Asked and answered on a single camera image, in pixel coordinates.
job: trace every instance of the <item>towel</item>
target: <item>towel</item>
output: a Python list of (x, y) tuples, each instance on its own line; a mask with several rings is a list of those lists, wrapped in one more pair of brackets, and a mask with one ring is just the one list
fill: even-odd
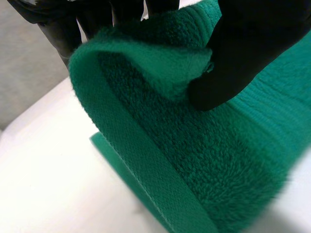
[(205, 45), (220, 16), (204, 0), (104, 28), (69, 64), (95, 145), (171, 233), (241, 232), (311, 142), (311, 33), (232, 100), (191, 107), (187, 85), (212, 69)]

